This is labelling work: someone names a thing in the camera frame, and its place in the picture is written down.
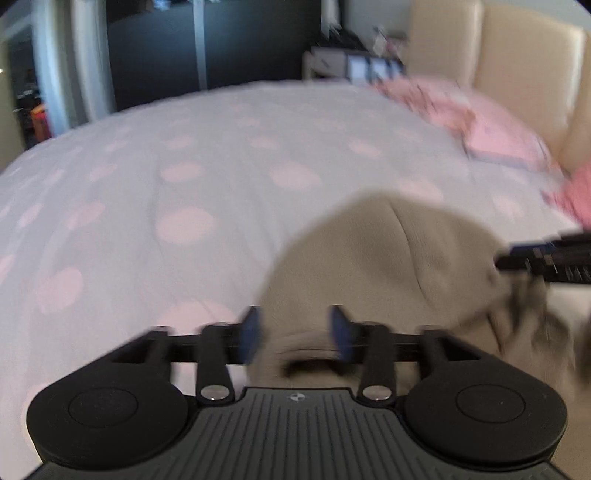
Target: pink pillow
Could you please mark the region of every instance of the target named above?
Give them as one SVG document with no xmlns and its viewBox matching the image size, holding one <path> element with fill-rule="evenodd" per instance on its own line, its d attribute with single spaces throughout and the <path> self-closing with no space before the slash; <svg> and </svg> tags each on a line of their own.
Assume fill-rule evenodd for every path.
<svg viewBox="0 0 591 480">
<path fill-rule="evenodd" d="M 399 77 L 377 88 L 432 124 L 460 136 L 471 159 L 534 171 L 551 166 L 551 155 L 539 135 L 474 90 L 432 77 Z"/>
<path fill-rule="evenodd" d="M 544 198 L 591 228 L 591 163 L 578 169 L 560 193 L 544 193 Z"/>
</svg>

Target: wall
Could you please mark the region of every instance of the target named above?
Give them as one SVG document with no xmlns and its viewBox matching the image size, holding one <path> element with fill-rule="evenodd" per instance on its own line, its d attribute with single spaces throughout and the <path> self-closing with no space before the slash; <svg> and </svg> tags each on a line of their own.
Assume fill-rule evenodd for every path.
<svg viewBox="0 0 591 480">
<path fill-rule="evenodd" d="M 20 155 L 24 149 L 21 130 L 17 118 L 12 113 L 12 92 L 9 82 L 6 43 L 0 41 L 0 172 Z"/>
<path fill-rule="evenodd" d="M 576 0 L 492 1 L 531 8 L 591 31 L 591 14 Z M 356 33 L 366 45 L 371 44 L 376 26 L 383 26 L 388 31 L 408 28 L 410 4 L 411 0 L 349 0 L 345 26 Z"/>
</svg>

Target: beige cloth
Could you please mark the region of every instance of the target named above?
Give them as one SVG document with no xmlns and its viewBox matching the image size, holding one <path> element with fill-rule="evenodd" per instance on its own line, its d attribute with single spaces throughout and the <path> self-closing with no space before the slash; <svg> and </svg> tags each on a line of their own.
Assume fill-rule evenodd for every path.
<svg viewBox="0 0 591 480">
<path fill-rule="evenodd" d="M 591 336 L 546 314 L 543 283 L 500 275 L 493 258 L 501 248 L 486 229 L 450 212 L 388 194 L 358 201 L 297 241 L 271 275 L 251 383 L 354 388 L 358 369 L 332 362 L 331 305 L 401 333 L 450 329 L 561 393 L 570 421 L 554 461 L 588 480 Z M 399 393 L 416 381 L 412 368 L 400 369 Z"/>
</svg>

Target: beige headboard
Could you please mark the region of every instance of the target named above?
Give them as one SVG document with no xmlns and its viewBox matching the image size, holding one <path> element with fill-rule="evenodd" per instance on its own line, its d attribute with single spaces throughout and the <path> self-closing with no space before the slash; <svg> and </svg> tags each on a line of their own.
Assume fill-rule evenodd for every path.
<svg viewBox="0 0 591 480">
<path fill-rule="evenodd" d="M 569 172 L 591 161 L 591 37 L 579 27 L 507 4 L 414 0 L 407 71 L 501 103 Z"/>
</svg>

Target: nightstand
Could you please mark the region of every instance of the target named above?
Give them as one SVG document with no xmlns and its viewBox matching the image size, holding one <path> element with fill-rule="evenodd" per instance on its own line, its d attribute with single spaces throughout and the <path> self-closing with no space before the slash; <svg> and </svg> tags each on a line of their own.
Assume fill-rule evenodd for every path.
<svg viewBox="0 0 591 480">
<path fill-rule="evenodd" d="M 302 65 L 304 80 L 335 78 L 362 84 L 393 79 L 401 73 L 396 61 L 374 57 L 367 51 L 334 47 L 312 47 L 304 53 Z"/>
</svg>

